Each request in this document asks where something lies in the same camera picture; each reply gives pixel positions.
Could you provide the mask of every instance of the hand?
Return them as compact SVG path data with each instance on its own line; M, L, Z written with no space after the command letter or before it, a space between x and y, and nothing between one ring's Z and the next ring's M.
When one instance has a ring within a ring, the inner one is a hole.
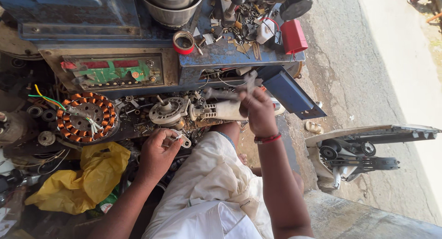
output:
M240 113L249 117L250 130L261 138L278 134L278 126L274 117L274 106L270 97L260 88L255 87L252 94L240 93Z
M183 144L183 139L173 141L166 137L176 138L178 134L170 129L157 128L144 142L135 181L141 183L148 180L158 182L167 172L180 150L181 144Z

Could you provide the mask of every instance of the adhesive tape roll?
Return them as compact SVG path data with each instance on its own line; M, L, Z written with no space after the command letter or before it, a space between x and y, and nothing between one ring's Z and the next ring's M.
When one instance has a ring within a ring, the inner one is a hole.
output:
M179 39L179 38L187 38L190 41L190 43L192 43L192 46L188 47L188 48L181 47L176 42L176 40ZM194 47L195 47L195 39L193 38L193 36L189 32L186 32L186 31L178 31L178 32L176 32L173 35L172 41L173 41L173 48L179 54L190 54L193 51Z

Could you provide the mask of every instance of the green wire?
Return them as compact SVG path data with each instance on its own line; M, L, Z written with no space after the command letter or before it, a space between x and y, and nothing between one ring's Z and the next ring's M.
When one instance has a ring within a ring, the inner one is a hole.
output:
M47 97L47 96L38 96L38 97L45 97L45 98L47 98L47 99L49 99L49 100L51 100L51 101L54 101L54 102L58 103L58 105L59 105L62 109L66 110L66 108L63 107L63 106L61 105L61 103L59 103L59 102L57 102L57 101L55 101L55 100L53 100L53 99L50 99L50 98Z

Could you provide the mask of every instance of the road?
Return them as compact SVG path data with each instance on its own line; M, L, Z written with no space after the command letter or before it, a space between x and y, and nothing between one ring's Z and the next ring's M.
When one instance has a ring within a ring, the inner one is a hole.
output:
M326 131L399 123L442 128L441 86L422 20L406 0L314 0L300 18L309 44L300 82L329 114L314 120ZM379 145L377 156L396 157L401 168L363 174L332 194L440 226L440 142ZM322 189L327 183L318 182Z

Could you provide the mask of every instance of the steel container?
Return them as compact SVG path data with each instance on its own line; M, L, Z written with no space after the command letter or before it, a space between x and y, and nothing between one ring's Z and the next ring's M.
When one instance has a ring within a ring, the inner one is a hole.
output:
M190 7L182 10L163 9L147 0L143 0L143 4L147 10L149 10L152 18L171 29L179 29L190 20L201 1L202 0L194 0Z
M181 10L190 7L194 0L148 0L148 1L163 9Z

